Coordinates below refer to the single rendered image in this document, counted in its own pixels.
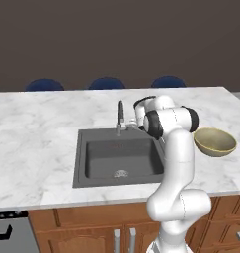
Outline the grey dishwasher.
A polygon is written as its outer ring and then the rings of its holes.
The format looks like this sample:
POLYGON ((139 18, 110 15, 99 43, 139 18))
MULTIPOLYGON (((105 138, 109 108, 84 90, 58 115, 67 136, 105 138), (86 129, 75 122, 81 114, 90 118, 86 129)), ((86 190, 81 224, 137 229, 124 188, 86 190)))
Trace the grey dishwasher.
POLYGON ((27 211, 0 212, 0 234, 9 224, 13 230, 8 240, 0 240, 0 253, 40 253, 27 211))

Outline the dark grey sink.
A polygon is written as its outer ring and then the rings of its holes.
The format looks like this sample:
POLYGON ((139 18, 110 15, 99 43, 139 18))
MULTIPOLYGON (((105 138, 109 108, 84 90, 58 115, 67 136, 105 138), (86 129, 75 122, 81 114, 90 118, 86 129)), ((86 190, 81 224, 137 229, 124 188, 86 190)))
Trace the dark grey sink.
POLYGON ((74 188, 159 183, 163 178, 160 143, 138 129, 80 129, 74 188))

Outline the brown wooden cupboard door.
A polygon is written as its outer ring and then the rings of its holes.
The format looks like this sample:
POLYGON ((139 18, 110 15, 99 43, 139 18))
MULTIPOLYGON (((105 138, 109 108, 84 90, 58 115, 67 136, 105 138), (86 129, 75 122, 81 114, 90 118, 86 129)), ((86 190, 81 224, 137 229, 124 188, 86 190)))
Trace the brown wooden cupboard door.
POLYGON ((127 224, 125 228, 125 253, 128 253, 129 248, 129 229, 134 227, 136 229, 135 237, 135 252, 146 253, 148 246, 155 240, 159 232, 158 222, 143 222, 127 224))
POLYGON ((114 253, 114 229, 120 230, 120 253, 125 253, 123 228, 64 228, 36 234, 40 253, 114 253))

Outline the dark grey sink faucet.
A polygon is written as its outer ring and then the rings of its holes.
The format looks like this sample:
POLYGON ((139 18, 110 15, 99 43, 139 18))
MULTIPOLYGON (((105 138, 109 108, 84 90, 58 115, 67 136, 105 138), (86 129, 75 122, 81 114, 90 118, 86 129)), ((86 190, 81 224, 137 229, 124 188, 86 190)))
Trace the dark grey sink faucet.
POLYGON ((123 102, 122 100, 119 100, 118 101, 117 136, 120 136, 123 130, 126 130, 126 124, 124 121, 123 102))

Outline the yellow-green bowl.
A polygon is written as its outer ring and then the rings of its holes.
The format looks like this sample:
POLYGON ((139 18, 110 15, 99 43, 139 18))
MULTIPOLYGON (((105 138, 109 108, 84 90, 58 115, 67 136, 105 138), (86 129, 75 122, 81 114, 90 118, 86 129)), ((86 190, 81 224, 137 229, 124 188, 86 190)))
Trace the yellow-green bowl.
POLYGON ((222 157, 233 152, 237 141, 228 132, 215 127, 201 127, 194 132, 199 151, 211 157, 222 157))

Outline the brown wooden drawer front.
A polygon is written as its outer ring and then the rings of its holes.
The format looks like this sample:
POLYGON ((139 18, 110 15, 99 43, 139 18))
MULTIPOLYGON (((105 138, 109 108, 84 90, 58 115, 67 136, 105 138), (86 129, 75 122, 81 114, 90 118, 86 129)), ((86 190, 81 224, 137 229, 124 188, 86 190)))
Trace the brown wooden drawer front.
POLYGON ((99 226, 150 221, 146 203, 62 208, 55 211, 61 227, 99 226))
POLYGON ((238 232, 240 232, 240 220, 209 221, 198 250, 240 246, 240 239, 237 236, 238 232))
POLYGON ((211 198, 209 220, 240 219, 240 195, 211 198))

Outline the dark blue chair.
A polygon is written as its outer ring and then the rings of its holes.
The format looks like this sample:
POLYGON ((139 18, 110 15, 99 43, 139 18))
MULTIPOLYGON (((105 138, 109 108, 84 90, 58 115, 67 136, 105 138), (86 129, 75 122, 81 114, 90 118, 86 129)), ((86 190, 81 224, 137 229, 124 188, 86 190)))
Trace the dark blue chair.
POLYGON ((124 84, 119 79, 113 77, 98 78, 89 86, 89 90, 112 90, 124 88, 124 84))
POLYGON ((185 88, 185 82, 176 76, 162 76, 155 79, 152 84, 152 88, 185 88))
POLYGON ((37 79, 32 81, 27 87, 27 92, 40 92, 40 91, 63 91, 63 86, 53 79, 37 79))

